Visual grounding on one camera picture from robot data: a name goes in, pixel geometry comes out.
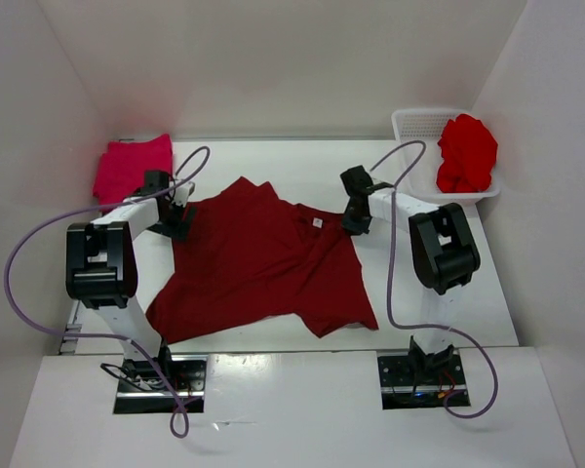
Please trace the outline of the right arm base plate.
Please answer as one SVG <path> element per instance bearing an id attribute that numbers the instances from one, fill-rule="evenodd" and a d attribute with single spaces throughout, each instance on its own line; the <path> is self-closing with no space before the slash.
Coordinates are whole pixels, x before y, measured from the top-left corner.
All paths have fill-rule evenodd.
<path id="1" fill-rule="evenodd" d="M 470 407 L 458 353 L 442 369 L 427 372 L 415 371 L 406 351 L 379 353 L 376 363 L 383 410 L 441 408 L 446 397 L 450 408 Z"/>

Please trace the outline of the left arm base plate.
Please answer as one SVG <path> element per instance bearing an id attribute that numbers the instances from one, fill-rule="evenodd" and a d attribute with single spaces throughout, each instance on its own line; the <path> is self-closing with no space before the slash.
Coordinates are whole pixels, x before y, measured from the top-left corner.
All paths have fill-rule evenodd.
<path id="1" fill-rule="evenodd" d="M 207 363 L 205 355 L 173 355 L 163 366 L 189 413 L 204 410 Z M 115 414 L 171 413 L 177 408 L 174 397 L 147 362 L 124 360 L 120 366 L 102 363 L 100 368 L 118 381 Z"/>

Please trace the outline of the dark red t shirt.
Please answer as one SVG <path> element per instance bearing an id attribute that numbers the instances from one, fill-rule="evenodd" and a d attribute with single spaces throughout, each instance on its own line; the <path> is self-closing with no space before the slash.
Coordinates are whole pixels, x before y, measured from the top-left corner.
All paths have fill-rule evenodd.
<path id="1" fill-rule="evenodd" d="M 377 330 L 341 214 L 292 204 L 244 177 L 187 207 L 196 214 L 187 238 L 173 243 L 175 271 L 145 312 L 168 343 L 288 314 L 317 337 Z"/>

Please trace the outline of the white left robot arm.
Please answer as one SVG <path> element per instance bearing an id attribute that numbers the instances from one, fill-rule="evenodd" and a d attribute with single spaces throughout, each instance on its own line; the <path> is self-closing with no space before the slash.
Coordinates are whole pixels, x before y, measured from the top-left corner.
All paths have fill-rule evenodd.
<path id="1" fill-rule="evenodd" d="M 140 376 L 152 389 L 168 387 L 175 366 L 166 339 L 149 324 L 137 299 L 134 240 L 150 231 L 184 241 L 196 213 L 187 208 L 195 189 L 163 171 L 145 173 L 143 186 L 89 223 L 66 232 L 68 295 L 91 309 L 121 337 L 128 377 Z"/>

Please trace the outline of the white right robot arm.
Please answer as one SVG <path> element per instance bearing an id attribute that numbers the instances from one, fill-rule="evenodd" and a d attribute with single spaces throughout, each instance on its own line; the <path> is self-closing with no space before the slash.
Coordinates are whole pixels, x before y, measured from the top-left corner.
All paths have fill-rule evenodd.
<path id="1" fill-rule="evenodd" d="M 349 197 L 343 229 L 359 236 L 381 219 L 409 235 L 413 271 L 423 287 L 421 325 L 409 326 L 408 371 L 419 383 L 431 382 L 449 366 L 454 346 L 450 330 L 460 299 L 481 258 L 462 207 L 435 205 L 377 181 L 362 166 L 340 175 Z"/>

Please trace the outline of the pink red t shirt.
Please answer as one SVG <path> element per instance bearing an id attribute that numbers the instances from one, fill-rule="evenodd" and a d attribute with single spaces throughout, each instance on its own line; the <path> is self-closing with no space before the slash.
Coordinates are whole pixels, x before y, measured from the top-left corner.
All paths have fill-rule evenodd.
<path id="1" fill-rule="evenodd" d="M 143 186 L 147 171 L 170 174 L 173 147 L 167 134 L 145 142 L 111 141 L 97 165 L 92 193 L 100 205 L 122 202 Z"/>

